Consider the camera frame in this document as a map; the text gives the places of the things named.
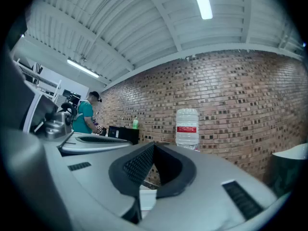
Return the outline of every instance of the fluorescent light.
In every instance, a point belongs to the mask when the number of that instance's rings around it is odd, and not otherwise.
[[[197,0],[202,19],[212,19],[213,14],[209,0]]]
[[[76,68],[78,68],[78,69],[80,69],[80,70],[82,70],[82,71],[84,71],[84,72],[86,72],[86,73],[88,73],[89,75],[92,75],[92,76],[94,76],[94,77],[96,77],[96,78],[99,77],[98,74],[92,72],[91,70],[88,70],[87,68],[85,68],[85,67],[79,65],[78,63],[73,62],[73,61],[70,60],[70,59],[67,59],[67,63],[68,63],[68,64],[71,64],[72,66],[74,66],[74,67],[76,67]]]

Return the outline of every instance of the ceiling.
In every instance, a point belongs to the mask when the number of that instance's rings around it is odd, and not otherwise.
[[[16,56],[98,91],[208,51],[263,50],[302,58],[303,42],[275,0],[210,4],[213,19],[202,20],[196,0],[33,0]],[[68,58],[100,77],[67,64]]]

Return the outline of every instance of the ventilation grille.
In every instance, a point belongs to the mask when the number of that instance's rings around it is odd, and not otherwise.
[[[80,163],[80,164],[70,165],[70,166],[67,166],[67,167],[69,168],[69,170],[74,171],[74,170],[82,169],[82,168],[89,167],[89,166],[91,166],[90,163],[84,162],[84,163]]]
[[[262,212],[263,208],[236,181],[223,184],[222,187],[246,220]]]
[[[128,178],[141,185],[153,165],[154,145],[124,165]]]
[[[123,141],[114,141],[108,139],[101,139],[96,137],[79,137],[84,142],[95,142],[95,143],[121,143]]]

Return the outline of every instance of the black cap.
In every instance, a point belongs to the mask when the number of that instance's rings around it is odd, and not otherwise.
[[[99,96],[99,94],[98,94],[97,91],[91,91],[91,92],[89,93],[89,95],[92,95],[92,96],[96,97],[97,99],[100,99],[100,96]]]

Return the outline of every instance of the person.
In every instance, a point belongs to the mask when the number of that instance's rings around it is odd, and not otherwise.
[[[96,128],[92,121],[93,108],[92,105],[99,101],[99,94],[96,91],[89,93],[85,100],[80,101],[77,107],[77,116],[73,122],[73,130],[79,133],[92,133],[100,134],[101,131]]]

